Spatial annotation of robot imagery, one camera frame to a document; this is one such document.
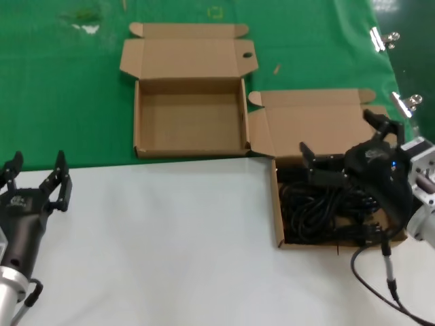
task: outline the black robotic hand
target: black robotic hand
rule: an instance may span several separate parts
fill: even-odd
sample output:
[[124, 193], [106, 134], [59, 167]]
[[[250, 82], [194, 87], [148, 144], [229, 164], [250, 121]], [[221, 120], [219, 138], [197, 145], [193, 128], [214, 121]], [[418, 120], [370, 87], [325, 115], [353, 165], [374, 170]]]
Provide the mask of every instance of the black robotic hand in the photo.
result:
[[[413, 210], [413, 192], [408, 182], [409, 160], [400, 148], [404, 143], [404, 127], [367, 109], [364, 119], [376, 130], [375, 134], [344, 155], [316, 156], [307, 145], [300, 143], [309, 180], [319, 185], [361, 187], [403, 228]], [[397, 146], [391, 147], [385, 141], [388, 134], [397, 136]]]
[[[67, 211], [72, 182], [65, 155], [59, 151], [53, 172], [39, 188], [17, 189], [15, 178], [22, 163], [18, 151], [0, 170], [0, 189], [7, 186], [0, 195], [0, 228], [8, 241], [0, 266], [13, 268], [30, 279], [48, 217], [54, 209]], [[59, 185], [57, 201], [50, 202], [50, 194]]]

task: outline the open cardboard box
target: open cardboard box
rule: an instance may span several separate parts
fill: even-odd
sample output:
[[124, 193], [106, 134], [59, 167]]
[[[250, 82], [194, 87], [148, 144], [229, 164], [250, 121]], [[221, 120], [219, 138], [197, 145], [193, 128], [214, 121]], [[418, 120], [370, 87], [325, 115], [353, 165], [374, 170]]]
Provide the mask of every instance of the open cardboard box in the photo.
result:
[[245, 82], [258, 68], [243, 24], [130, 25], [120, 69], [135, 86], [137, 156], [244, 156]]
[[[251, 92], [249, 101], [260, 107], [248, 115], [249, 137], [254, 152], [273, 157], [271, 191], [277, 246], [281, 249], [307, 247], [285, 241], [284, 224], [279, 202], [277, 168], [302, 165], [299, 142], [305, 142], [316, 155], [345, 153], [351, 147], [367, 141], [374, 130], [362, 118], [362, 111], [387, 114], [384, 107], [369, 105], [375, 99], [372, 90], [284, 90]], [[388, 138], [390, 143], [395, 138]], [[391, 225], [382, 211], [374, 220], [383, 228]], [[337, 218], [337, 224], [346, 223]], [[406, 239], [404, 231], [392, 241], [397, 245]], [[340, 246], [354, 247], [352, 243]]]

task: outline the clip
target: clip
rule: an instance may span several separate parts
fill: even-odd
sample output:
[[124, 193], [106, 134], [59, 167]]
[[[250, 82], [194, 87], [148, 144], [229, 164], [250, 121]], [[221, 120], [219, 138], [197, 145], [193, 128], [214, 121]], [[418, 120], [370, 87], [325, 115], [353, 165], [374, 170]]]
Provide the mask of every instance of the clip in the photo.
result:
[[395, 42], [399, 40], [400, 34], [397, 32], [392, 32], [386, 35], [380, 35], [377, 27], [370, 29], [370, 37], [372, 38], [373, 45], [375, 46], [376, 52], [385, 51], [386, 48], [394, 49]]

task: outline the power cord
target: power cord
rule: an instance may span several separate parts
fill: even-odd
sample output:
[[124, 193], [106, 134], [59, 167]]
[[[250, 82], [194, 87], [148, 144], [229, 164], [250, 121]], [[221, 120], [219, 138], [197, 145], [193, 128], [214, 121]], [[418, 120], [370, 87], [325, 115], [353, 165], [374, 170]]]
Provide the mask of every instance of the power cord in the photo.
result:
[[[412, 320], [414, 320], [416, 323], [418, 323], [419, 325], [423, 325], [423, 326], [435, 326], [435, 324], [429, 322], [429, 321], [425, 321], [424, 319], [419, 318], [418, 316], [415, 316], [414, 314], [411, 314], [403, 305], [402, 302], [399, 299], [399, 295], [397, 293], [397, 283], [396, 283], [396, 279], [394, 278], [394, 273], [393, 273], [393, 265], [392, 265], [392, 261], [390, 259], [390, 256], [392, 254], [392, 250], [391, 247], [389, 245], [389, 242], [392, 238], [394, 238], [395, 236], [397, 236], [399, 234], [399, 232], [403, 229], [404, 225], [401, 225], [399, 228], [396, 229], [395, 232], [388, 232], [385, 231], [383, 232], [383, 236], [381, 237], [381, 239], [376, 240], [364, 247], [359, 248], [353, 255], [351, 258], [351, 269], [353, 272], [353, 275], [355, 275], [355, 277], [373, 294], [375, 294], [379, 299], [381, 299], [382, 301], [384, 301], [386, 304], [388, 304], [390, 307], [392, 307], [393, 309], [396, 309], [398, 312], [401, 312], [402, 314], [405, 314], [406, 316], [410, 317]], [[385, 268], [387, 271], [387, 286], [389, 289], [389, 292], [391, 293], [391, 296], [393, 297], [394, 301], [397, 303], [397, 305], [395, 305], [393, 302], [389, 301], [388, 299], [386, 299], [383, 295], [381, 295], [378, 291], [376, 291], [373, 287], [371, 287], [356, 271], [355, 268], [355, 261], [358, 258], [358, 256], [364, 252], [365, 250], [371, 248], [371, 247], [375, 247], [381, 245], [381, 250], [382, 250], [382, 255], [384, 256], [384, 261], [385, 261]]]
[[[381, 227], [367, 220], [379, 205], [354, 187], [320, 187], [306, 181], [284, 183], [279, 190], [285, 240], [313, 245], [322, 242], [355, 241], [364, 246], [378, 238]], [[337, 226], [336, 216], [347, 217], [350, 225]]]

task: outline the green mat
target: green mat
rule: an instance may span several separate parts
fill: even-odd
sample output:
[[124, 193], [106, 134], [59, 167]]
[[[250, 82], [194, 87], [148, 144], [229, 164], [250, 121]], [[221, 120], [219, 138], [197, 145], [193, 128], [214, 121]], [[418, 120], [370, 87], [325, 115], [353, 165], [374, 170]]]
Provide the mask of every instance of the green mat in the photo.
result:
[[71, 167], [156, 162], [134, 157], [134, 80], [119, 71], [133, 21], [248, 24], [250, 90], [372, 88], [397, 117], [368, 0], [17, 0], [0, 14], [0, 162], [20, 150], [26, 170], [52, 168], [59, 149]]

